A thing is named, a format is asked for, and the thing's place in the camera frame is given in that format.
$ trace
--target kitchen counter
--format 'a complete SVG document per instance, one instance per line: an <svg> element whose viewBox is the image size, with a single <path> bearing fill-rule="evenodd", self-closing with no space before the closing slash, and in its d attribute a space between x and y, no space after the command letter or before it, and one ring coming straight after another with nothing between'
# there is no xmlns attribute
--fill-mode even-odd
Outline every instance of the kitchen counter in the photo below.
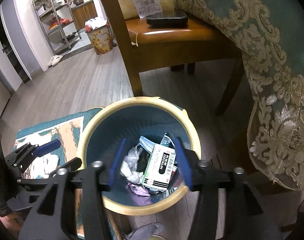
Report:
<svg viewBox="0 0 304 240"><path fill-rule="evenodd" d="M97 12L93 0L89 0L74 8L71 8L76 28L78 30L85 28L85 22L97 17Z"/></svg>
<svg viewBox="0 0 304 240"><path fill-rule="evenodd" d="M86 5L87 3L90 3L90 2L93 2L93 0L88 0L88 1L86 1L84 3L81 3L81 4L79 4L79 5L71 8L71 11L73 11L74 9L79 8L79 7L83 6L83 5Z"/></svg>

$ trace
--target door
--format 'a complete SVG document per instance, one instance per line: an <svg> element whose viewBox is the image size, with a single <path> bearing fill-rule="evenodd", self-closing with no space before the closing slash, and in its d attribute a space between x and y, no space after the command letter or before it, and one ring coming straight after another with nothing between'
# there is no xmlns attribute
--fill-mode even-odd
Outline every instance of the door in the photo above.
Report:
<svg viewBox="0 0 304 240"><path fill-rule="evenodd" d="M2 47L1 42L0 42L0 75L2 75L2 77L6 79L7 83L10 85L10 89L12 89L13 91L16 91L19 88L19 86L22 84L22 79L16 73L14 67L12 66L10 60L8 59Z"/></svg>

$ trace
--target smartphone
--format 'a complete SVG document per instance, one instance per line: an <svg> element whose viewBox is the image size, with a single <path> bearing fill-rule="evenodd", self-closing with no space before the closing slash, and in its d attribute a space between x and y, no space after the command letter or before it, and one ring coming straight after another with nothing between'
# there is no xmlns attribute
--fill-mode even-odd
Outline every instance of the smartphone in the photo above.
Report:
<svg viewBox="0 0 304 240"><path fill-rule="evenodd" d="M159 12L148 16L146 23L153 27L184 27L188 23L188 16L185 11L182 10Z"/></svg>

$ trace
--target silver screw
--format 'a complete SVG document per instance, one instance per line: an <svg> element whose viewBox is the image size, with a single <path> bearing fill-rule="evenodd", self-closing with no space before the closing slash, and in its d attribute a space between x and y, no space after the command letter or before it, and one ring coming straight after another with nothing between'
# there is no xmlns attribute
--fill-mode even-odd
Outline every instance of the silver screw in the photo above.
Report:
<svg viewBox="0 0 304 240"><path fill-rule="evenodd" d="M245 170L241 167L236 167L236 168L234 168L234 172L236 174L243 174L245 172Z"/></svg>
<svg viewBox="0 0 304 240"><path fill-rule="evenodd" d="M56 172L58 175L64 175L67 173L67 169L65 168L60 168L58 169L58 171Z"/></svg>
<svg viewBox="0 0 304 240"><path fill-rule="evenodd" d="M197 165L199 165L200 167L203 168L203 167L207 167L209 165L209 163L206 160L199 160Z"/></svg>
<svg viewBox="0 0 304 240"><path fill-rule="evenodd" d="M103 162L102 161L95 161L95 162L92 162L91 165L92 165L93 168L99 168L103 165Z"/></svg>

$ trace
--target trash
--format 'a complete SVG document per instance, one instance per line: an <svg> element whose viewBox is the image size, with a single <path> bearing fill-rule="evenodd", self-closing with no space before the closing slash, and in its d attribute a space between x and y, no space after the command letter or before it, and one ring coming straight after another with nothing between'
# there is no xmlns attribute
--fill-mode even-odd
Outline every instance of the trash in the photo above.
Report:
<svg viewBox="0 0 304 240"><path fill-rule="evenodd" d="M136 171L145 172L147 163L148 163L149 158L150 158L150 154L141 145L139 147L141 147L142 152L141 152L140 158L138 159L138 162L137 162Z"/></svg>
<svg viewBox="0 0 304 240"><path fill-rule="evenodd" d="M138 206L146 206L146 205L152 205L153 202L151 201L151 196L144 197L139 196L133 193L130 187L126 186L126 189L130 195L130 198L135 202Z"/></svg>
<svg viewBox="0 0 304 240"><path fill-rule="evenodd" d="M171 137L173 138L173 135L170 132L165 133L160 144L166 147L169 147L170 144L172 144L172 147L174 147L174 143Z"/></svg>
<svg viewBox="0 0 304 240"><path fill-rule="evenodd" d="M143 186L138 186L131 183L129 183L128 186L136 195L144 196L144 197L150 196L148 190L145 189Z"/></svg>
<svg viewBox="0 0 304 240"><path fill-rule="evenodd" d="M140 152L137 147L133 147L124 157L120 174L127 178L127 180L134 184L140 184L143 178L143 172L137 172L137 161L140 157Z"/></svg>
<svg viewBox="0 0 304 240"><path fill-rule="evenodd" d="M107 21L101 17L95 17L85 22L85 30L87 32L101 28L106 25Z"/></svg>
<svg viewBox="0 0 304 240"><path fill-rule="evenodd" d="M169 147L170 144L172 144L172 147L174 147L174 143L171 139L171 137L173 138L173 135L170 132L165 133L165 135L163 136L160 145ZM155 143L150 141L149 139L146 139L145 137L141 136L140 137L140 145L142 145L142 147L149 153L152 154Z"/></svg>
<svg viewBox="0 0 304 240"><path fill-rule="evenodd" d="M152 154L155 143L146 139L145 137L140 137L140 145L149 153Z"/></svg>
<svg viewBox="0 0 304 240"><path fill-rule="evenodd" d="M137 150L137 147L133 147L129 150L128 154L124 157L123 161L128 164L130 171L136 171L137 169L137 161L140 158L140 154L142 152L142 148L140 151Z"/></svg>
<svg viewBox="0 0 304 240"><path fill-rule="evenodd" d="M175 150L155 144L144 173L143 186L167 190L175 160Z"/></svg>
<svg viewBox="0 0 304 240"><path fill-rule="evenodd" d="M165 133L161 144L141 136L139 144L124 157L120 174L127 178L127 187L138 196L157 195L168 189L176 170L173 135Z"/></svg>

